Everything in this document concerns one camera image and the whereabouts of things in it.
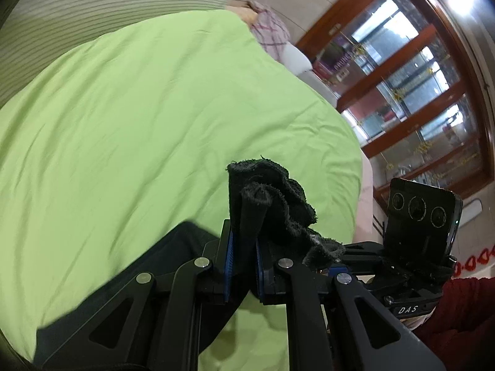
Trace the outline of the black fleece pants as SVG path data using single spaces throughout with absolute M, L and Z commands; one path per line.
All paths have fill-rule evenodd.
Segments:
M 205 245 L 220 236 L 184 221 L 77 308 L 36 334 L 45 370 L 186 370 L 229 322 L 256 279 L 255 240 L 278 259 L 319 271 L 343 253 L 312 226 L 316 212 L 288 171 L 268 159 L 228 168 L 233 270 L 229 303 L 204 291 Z

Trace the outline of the red knit sleeve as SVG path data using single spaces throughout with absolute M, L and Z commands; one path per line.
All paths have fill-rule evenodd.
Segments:
M 494 369 L 493 278 L 447 281 L 432 315 L 414 334 L 447 370 Z

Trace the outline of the wooden glass display cabinet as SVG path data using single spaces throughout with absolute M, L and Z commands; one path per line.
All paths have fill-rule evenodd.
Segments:
M 337 0 L 298 42 L 389 202 L 402 177 L 469 198 L 494 180 L 488 0 Z

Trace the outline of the pink plaid cloth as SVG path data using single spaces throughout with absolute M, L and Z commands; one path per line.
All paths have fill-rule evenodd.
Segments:
M 290 42 L 290 31 L 270 7 L 254 1 L 247 5 L 257 14 L 251 25 L 252 34 L 268 55 L 281 62 L 285 45 Z

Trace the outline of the light green bed sheet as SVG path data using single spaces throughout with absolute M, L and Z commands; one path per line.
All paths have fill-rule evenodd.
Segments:
M 174 226 L 217 233 L 229 163 L 286 168 L 344 244 L 362 152 L 346 119 L 226 10 L 130 25 L 60 56 L 1 110 L 1 330 L 40 332 Z

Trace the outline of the white bedside object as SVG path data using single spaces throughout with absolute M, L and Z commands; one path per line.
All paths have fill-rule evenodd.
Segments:
M 331 89 L 313 71 L 310 60 L 294 45 L 286 43 L 281 55 L 281 64 L 293 75 L 319 93 L 332 107 L 336 108 L 337 99 Z

